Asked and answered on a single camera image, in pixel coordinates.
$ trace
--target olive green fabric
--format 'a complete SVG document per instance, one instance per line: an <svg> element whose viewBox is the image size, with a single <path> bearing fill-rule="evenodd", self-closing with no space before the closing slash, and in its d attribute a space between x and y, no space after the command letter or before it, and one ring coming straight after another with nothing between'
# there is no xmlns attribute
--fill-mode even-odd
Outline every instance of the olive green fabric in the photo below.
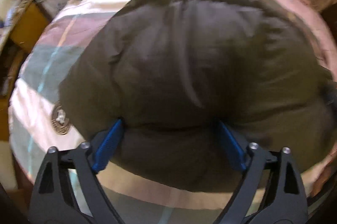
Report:
<svg viewBox="0 0 337 224"><path fill-rule="evenodd" d="M131 0L60 84L67 117L87 139L123 117L112 160L180 189L238 183L215 117L264 148L289 146L304 171L335 137L321 97L331 75L285 14L262 0Z"/></svg>

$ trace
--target striped bed sheet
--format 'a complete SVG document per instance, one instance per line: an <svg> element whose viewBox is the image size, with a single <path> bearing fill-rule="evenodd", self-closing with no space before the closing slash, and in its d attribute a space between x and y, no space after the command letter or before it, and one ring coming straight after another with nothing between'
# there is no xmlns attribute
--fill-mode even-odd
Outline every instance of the striped bed sheet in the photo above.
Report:
<svg viewBox="0 0 337 224"><path fill-rule="evenodd" d="M45 29L23 64L10 105L10 143L17 162L34 182L47 149L77 147L83 140L71 127L65 135L55 133L51 113L58 101L58 85L92 38L130 0L69 0ZM313 37L317 60L337 78L337 49L321 17L299 0L266 0L283 8L290 19L301 20ZM310 192L327 161L302 174ZM81 210L90 214L75 172L71 182ZM228 203L231 193L192 193L134 175L109 163L98 174L107 196L126 224L212 223ZM263 196L255 195L251 211Z"/></svg>

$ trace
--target mattress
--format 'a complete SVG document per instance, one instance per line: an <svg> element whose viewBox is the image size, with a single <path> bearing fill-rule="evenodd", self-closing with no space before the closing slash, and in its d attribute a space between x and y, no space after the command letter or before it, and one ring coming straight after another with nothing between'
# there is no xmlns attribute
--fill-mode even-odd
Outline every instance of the mattress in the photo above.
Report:
<svg viewBox="0 0 337 224"><path fill-rule="evenodd" d="M45 29L23 64L10 105L10 143L17 162L34 182L47 149L77 147L83 140L76 128L63 135L53 126L52 111L58 102L58 85L92 38L130 0L69 0ZM337 79L337 49L322 18L300 0L265 0L284 8L290 19L307 26L317 61ZM307 193L327 163L302 174ZM90 211L75 172L70 174L81 210ZM134 175L109 163L98 174L108 198L125 223L212 223L228 203L231 193L192 193ZM255 195L257 209L263 190Z"/></svg>

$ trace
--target silver screw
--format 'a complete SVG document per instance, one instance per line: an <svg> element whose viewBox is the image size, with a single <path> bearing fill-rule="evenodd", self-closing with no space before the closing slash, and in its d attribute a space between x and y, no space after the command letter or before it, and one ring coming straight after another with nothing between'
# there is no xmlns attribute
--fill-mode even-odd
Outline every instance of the silver screw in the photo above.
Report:
<svg viewBox="0 0 337 224"><path fill-rule="evenodd" d="M249 148L251 148L252 150L257 150L258 144L257 143L250 143Z"/></svg>
<svg viewBox="0 0 337 224"><path fill-rule="evenodd" d="M48 149L48 153L55 153L57 151L57 148L55 146L51 146Z"/></svg>
<svg viewBox="0 0 337 224"><path fill-rule="evenodd" d="M90 143L87 143L87 142L81 143L81 144L80 144L80 147L81 147L82 149L88 149L88 148L90 147Z"/></svg>
<svg viewBox="0 0 337 224"><path fill-rule="evenodd" d="M282 148L282 152L284 152L284 153L290 153L291 150L290 150L290 148L288 148L288 147L283 147L283 148Z"/></svg>

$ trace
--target round logo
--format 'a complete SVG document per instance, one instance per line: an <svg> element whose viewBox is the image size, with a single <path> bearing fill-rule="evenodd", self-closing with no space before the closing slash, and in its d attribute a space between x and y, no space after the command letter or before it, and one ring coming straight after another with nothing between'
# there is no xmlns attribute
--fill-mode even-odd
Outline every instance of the round logo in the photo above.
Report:
<svg viewBox="0 0 337 224"><path fill-rule="evenodd" d="M71 123L66 117L65 111L62 109L60 102L57 102L52 111L52 125L54 131L59 135L68 133Z"/></svg>

